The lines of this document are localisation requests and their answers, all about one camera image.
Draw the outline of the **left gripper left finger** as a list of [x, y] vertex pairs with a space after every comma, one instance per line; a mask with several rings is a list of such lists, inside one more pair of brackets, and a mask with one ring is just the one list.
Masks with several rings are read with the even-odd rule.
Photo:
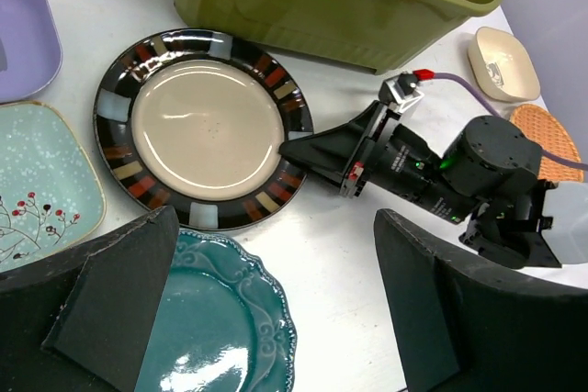
[[2, 390], [133, 390], [178, 231], [159, 207], [2, 273]]

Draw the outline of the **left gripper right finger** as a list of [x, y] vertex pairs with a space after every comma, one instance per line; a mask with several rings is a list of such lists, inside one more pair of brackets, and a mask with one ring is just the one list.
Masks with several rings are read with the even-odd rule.
[[390, 210], [374, 240], [411, 391], [584, 391], [587, 293], [505, 268]]

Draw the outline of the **black rimmed beige plate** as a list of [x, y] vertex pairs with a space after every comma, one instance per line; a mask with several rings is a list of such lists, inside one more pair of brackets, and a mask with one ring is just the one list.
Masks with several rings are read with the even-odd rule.
[[201, 28], [125, 49], [99, 83], [93, 125], [128, 196], [208, 231], [246, 228], [284, 207], [306, 174], [279, 147], [313, 132], [299, 86], [274, 57]]

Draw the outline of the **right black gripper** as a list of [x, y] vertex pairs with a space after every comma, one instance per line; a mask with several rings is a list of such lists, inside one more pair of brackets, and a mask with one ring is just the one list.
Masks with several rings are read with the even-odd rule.
[[379, 101], [336, 128], [287, 140], [278, 151], [306, 173], [341, 184], [343, 196], [357, 197], [371, 183], [441, 219], [459, 221], [458, 196], [435, 170], [439, 157]]

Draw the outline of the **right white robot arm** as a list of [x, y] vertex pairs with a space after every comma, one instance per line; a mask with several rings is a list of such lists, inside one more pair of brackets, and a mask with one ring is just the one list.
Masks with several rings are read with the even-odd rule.
[[373, 184], [465, 224], [460, 241], [503, 266], [587, 260], [586, 184], [541, 178], [541, 147], [503, 118], [473, 118], [438, 155], [377, 101], [344, 125], [288, 140], [279, 151], [344, 196]]

